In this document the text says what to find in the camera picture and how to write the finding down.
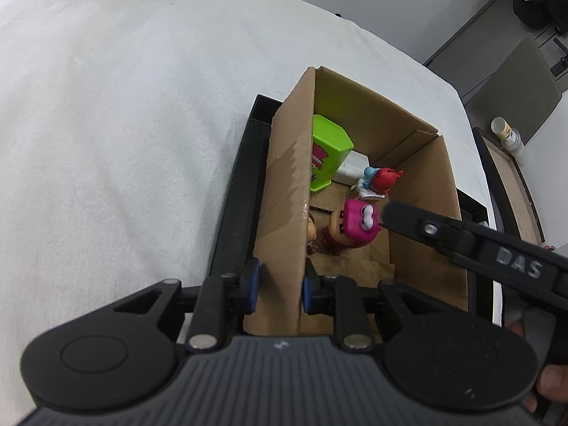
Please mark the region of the person's right hand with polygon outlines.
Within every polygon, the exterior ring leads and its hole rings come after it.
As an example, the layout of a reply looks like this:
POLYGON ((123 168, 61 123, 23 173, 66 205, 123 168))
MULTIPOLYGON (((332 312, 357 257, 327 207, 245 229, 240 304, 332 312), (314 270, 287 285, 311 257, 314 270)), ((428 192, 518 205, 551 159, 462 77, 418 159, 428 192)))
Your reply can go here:
MULTIPOLYGON (((524 327, 520 320, 509 324, 506 328, 523 338, 524 327)), ((553 403, 567 404, 567 373, 567 365, 545 366, 537 381, 536 389, 539 395, 553 403)), ((530 393, 523 402, 523 405, 527 411, 533 414, 538 406, 538 400, 535 394, 530 393)))

